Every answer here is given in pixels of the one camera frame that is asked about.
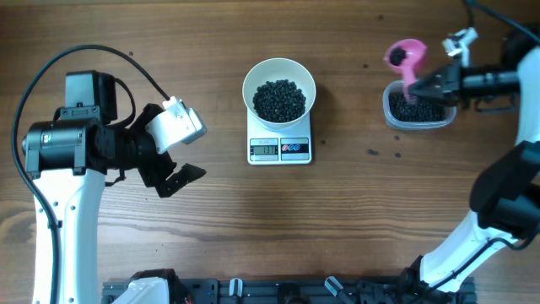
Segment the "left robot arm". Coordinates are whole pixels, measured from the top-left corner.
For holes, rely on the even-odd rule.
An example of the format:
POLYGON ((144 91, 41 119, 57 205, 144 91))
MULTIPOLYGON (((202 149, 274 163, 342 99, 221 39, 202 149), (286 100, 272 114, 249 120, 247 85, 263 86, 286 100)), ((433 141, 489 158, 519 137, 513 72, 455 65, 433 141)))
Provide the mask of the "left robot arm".
POLYGON ((118 121, 120 84, 94 70, 68 73, 65 105, 52 121, 34 123, 24 138, 24 170, 45 199, 35 205, 36 303, 98 302, 97 225, 109 170, 120 180, 138 170, 144 186, 161 198, 206 173, 178 167, 168 153, 207 132, 197 112, 170 97, 118 121))

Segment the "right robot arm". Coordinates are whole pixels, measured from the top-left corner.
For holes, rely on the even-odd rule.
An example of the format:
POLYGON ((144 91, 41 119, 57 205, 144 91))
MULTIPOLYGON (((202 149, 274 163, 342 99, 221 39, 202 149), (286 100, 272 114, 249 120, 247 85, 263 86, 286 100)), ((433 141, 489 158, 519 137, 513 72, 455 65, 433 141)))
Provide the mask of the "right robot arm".
POLYGON ((527 248, 539 233, 539 27, 517 25, 503 45, 498 67, 468 67, 467 32, 444 43, 452 64, 407 81, 410 95, 444 106, 497 95, 519 95, 516 145, 483 171, 460 225, 432 252, 403 270, 400 302, 462 303, 465 279, 499 250, 527 248))

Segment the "pink plastic measuring scoop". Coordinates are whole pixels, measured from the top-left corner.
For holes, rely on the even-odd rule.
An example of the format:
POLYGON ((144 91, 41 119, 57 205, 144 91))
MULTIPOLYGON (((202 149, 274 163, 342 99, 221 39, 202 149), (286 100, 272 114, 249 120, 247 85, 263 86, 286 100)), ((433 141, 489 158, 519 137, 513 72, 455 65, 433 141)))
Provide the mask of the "pink plastic measuring scoop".
POLYGON ((427 46, 422 41, 405 39, 392 44, 384 55, 390 69, 402 77, 402 92, 408 103, 416 102, 408 88, 417 81, 416 73, 424 64, 426 52, 427 46))

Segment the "black beans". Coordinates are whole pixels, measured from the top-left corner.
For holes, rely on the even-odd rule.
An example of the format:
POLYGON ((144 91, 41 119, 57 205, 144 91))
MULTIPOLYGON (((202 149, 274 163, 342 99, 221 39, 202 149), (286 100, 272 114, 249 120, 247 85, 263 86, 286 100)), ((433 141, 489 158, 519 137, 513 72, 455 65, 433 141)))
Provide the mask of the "black beans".
MULTIPOLYGON (((310 72, 288 58, 272 58, 258 63, 246 76, 244 87, 253 87, 251 108, 265 122, 287 124, 307 115, 316 97, 310 72)), ((420 98, 407 99, 403 90, 387 96, 392 117, 401 122, 439 122, 446 116, 443 106, 420 98)))

